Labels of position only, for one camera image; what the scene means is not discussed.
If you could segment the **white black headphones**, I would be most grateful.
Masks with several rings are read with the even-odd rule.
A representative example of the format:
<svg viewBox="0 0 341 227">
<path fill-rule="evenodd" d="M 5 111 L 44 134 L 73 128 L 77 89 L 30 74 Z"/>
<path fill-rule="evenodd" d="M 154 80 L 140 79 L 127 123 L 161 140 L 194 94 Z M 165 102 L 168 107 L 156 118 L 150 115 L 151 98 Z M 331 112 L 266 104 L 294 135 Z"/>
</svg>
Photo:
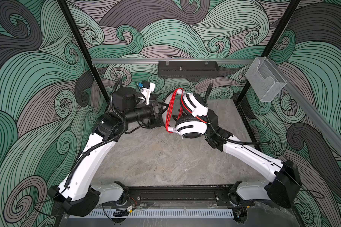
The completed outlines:
<svg viewBox="0 0 341 227">
<path fill-rule="evenodd" d="M 170 126 L 177 95 L 180 96 L 180 110 L 175 125 Z M 176 133 L 186 139 L 199 138 L 205 134 L 208 105 L 199 94 L 175 89 L 166 96 L 164 103 L 167 110 L 162 114 L 162 120 L 168 133 Z"/>
</svg>

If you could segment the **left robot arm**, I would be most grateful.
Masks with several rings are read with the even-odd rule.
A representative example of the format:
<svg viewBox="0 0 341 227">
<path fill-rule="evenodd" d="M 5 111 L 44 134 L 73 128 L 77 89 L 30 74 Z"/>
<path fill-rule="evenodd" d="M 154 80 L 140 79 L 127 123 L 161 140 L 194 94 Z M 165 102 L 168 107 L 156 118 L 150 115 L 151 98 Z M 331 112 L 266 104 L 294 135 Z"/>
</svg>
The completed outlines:
<svg viewBox="0 0 341 227">
<path fill-rule="evenodd" d="M 121 182 L 105 186 L 95 186 L 91 182 L 106 155 L 128 130 L 129 123 L 159 117 L 158 101 L 150 99 L 155 84 L 143 81 L 138 87 L 139 91 L 131 87 L 113 88 L 110 112 L 97 119 L 85 149 L 69 175 L 49 189 L 48 195 L 61 204 L 66 214 L 84 217 L 107 202 L 119 206 L 136 205 L 136 201 L 129 198 L 129 188 Z"/>
</svg>

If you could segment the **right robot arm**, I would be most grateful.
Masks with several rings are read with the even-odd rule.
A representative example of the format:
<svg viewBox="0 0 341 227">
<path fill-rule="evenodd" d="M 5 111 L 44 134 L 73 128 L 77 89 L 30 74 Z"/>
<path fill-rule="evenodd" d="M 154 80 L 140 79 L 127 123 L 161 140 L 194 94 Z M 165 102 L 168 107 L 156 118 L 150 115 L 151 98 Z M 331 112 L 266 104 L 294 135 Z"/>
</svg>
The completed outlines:
<svg viewBox="0 0 341 227">
<path fill-rule="evenodd" d="M 219 127 L 218 116 L 213 110 L 207 114 L 208 144 L 231 155 L 260 173 L 264 179 L 257 182 L 238 181 L 229 191 L 231 202 L 270 200 L 283 208 L 291 208 L 301 189 L 300 174 L 292 161 L 281 161 L 257 149 L 256 143 L 241 142 L 229 131 Z"/>
</svg>

